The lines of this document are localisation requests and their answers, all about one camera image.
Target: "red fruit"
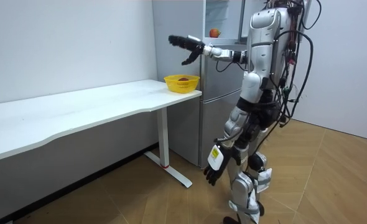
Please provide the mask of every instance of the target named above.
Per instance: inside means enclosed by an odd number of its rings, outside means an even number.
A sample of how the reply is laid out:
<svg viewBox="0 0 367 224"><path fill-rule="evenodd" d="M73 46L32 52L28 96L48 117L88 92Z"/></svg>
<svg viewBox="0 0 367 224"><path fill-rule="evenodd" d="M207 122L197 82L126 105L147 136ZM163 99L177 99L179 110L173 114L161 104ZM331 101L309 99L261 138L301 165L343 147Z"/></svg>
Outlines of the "red fruit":
<svg viewBox="0 0 367 224"><path fill-rule="evenodd" d="M210 30L210 37L218 38L220 36L221 32L217 28L212 28Z"/></svg>

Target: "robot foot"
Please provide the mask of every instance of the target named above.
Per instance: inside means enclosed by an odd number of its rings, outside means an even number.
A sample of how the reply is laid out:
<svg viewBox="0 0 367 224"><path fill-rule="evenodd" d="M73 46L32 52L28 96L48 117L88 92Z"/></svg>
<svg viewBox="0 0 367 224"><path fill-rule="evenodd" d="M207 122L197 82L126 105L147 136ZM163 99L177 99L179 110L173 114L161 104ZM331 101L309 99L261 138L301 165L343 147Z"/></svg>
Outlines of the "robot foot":
<svg viewBox="0 0 367 224"><path fill-rule="evenodd" d="M231 217L225 217L223 219L223 224L241 224L240 222L234 220L233 218Z"/></svg>

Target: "desk leg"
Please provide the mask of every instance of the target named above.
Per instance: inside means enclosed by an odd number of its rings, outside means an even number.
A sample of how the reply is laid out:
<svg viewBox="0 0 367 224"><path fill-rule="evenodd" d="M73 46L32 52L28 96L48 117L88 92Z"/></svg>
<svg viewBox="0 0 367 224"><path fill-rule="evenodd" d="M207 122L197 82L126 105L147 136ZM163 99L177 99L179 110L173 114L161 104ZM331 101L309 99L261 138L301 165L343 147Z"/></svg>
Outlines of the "desk leg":
<svg viewBox="0 0 367 224"><path fill-rule="evenodd" d="M159 130L159 149L160 158L151 152L145 152L145 155L161 166L165 171L175 177L185 187L190 187L192 182L170 166L169 161L169 141L167 129L167 108L157 110L157 129Z"/></svg>

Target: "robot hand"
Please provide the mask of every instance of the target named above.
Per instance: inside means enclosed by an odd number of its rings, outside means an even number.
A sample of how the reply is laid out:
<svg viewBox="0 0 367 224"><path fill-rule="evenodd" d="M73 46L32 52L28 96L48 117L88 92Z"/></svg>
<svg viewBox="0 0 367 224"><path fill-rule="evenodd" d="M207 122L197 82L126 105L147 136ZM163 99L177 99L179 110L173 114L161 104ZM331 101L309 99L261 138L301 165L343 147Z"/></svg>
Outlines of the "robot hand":
<svg viewBox="0 0 367 224"><path fill-rule="evenodd" d="M224 149L223 146L214 146L208 156L208 166L204 170L206 180L212 186L215 185L216 181L222 176L223 171L229 163L232 157L232 150Z"/></svg>
<svg viewBox="0 0 367 224"><path fill-rule="evenodd" d="M205 46L205 44L200 39L192 36L180 37L176 35L170 35L169 42L173 46L178 46L180 48L187 49L192 52L189 55L189 58L182 62L182 65L188 65L196 61L198 56L203 53L203 49Z"/></svg>

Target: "wooden floor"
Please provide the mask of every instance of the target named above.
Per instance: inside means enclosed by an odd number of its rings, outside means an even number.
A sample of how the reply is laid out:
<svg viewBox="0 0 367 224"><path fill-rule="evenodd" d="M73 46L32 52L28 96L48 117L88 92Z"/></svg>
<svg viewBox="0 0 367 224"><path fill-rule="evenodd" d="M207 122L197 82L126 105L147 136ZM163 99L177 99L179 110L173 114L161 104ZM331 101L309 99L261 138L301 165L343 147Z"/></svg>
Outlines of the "wooden floor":
<svg viewBox="0 0 367 224"><path fill-rule="evenodd" d="M367 140L292 121L261 152L273 175L260 224L367 223ZM227 175L212 187L173 152L170 161L193 182L189 189L142 156L16 223L219 224L236 217Z"/></svg>

